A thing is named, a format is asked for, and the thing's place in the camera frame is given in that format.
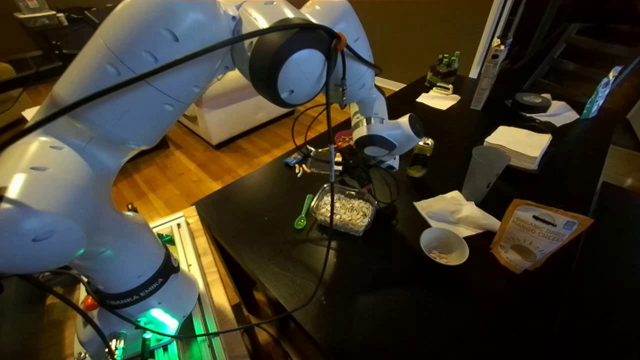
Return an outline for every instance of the dark wooden table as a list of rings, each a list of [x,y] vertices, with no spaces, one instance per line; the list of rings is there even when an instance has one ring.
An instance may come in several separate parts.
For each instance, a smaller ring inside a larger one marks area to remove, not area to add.
[[[294,315],[328,357],[413,359],[479,354],[547,354],[577,242],[534,272],[516,275],[489,253],[494,233],[469,236],[469,259],[443,266],[428,259],[419,236],[429,227],[412,202],[460,189],[471,149],[500,124],[521,118],[502,101],[470,109],[476,82],[458,78],[461,100],[446,111],[415,102],[423,78],[388,97],[390,118],[415,113],[435,141],[427,175],[395,174],[401,192],[393,211],[379,212],[362,237],[336,233],[323,287]],[[609,148],[613,119],[576,120],[553,132],[550,156],[537,174],[507,168],[480,207],[501,219],[514,198],[588,214]],[[325,143],[319,135],[312,145]],[[325,252],[325,229],[295,231],[303,199],[327,182],[297,179],[282,160],[268,163],[196,203],[217,246],[233,264],[292,309],[311,294]]]

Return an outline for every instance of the can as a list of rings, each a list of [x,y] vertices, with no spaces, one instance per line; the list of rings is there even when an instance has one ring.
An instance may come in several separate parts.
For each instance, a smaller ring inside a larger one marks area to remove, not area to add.
[[[422,177],[427,173],[429,157],[433,152],[433,144],[433,139],[422,138],[418,145],[413,148],[411,161],[409,162],[409,167],[406,169],[407,175],[411,177]]]

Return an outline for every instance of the small white bowl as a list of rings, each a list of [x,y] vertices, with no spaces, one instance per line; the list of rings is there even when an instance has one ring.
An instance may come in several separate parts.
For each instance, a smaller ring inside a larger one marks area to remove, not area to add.
[[[460,265],[469,257],[469,246],[465,240],[442,227],[423,231],[420,246],[427,256],[444,265]]]

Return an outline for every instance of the black tape roll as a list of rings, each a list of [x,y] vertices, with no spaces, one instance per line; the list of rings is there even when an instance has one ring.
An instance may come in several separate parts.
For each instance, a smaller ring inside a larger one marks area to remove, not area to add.
[[[546,113],[551,107],[551,100],[530,92],[519,92],[513,97],[511,107],[525,114]]]

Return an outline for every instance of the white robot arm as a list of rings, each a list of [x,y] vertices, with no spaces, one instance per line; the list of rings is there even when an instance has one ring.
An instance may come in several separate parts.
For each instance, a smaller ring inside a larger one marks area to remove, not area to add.
[[[372,61],[366,34],[347,1],[125,0],[98,28],[35,115],[34,121],[97,90],[233,36],[276,24],[316,22],[343,33]],[[234,68],[267,100],[293,108],[324,86],[351,104],[356,147],[382,162],[411,149],[422,129],[414,115],[389,121],[374,72],[351,54],[346,94],[340,61],[322,31],[294,29],[209,53],[87,104],[23,138],[0,154],[0,272],[27,274],[71,265],[106,303],[129,318],[155,309],[180,324],[198,288],[180,271],[144,219],[113,205],[111,185],[136,152],[156,144],[216,76]],[[326,67],[335,64],[329,84]],[[91,316],[108,335],[140,331],[101,308]],[[174,322],[165,332],[177,332]],[[104,346],[78,328],[98,359]]]

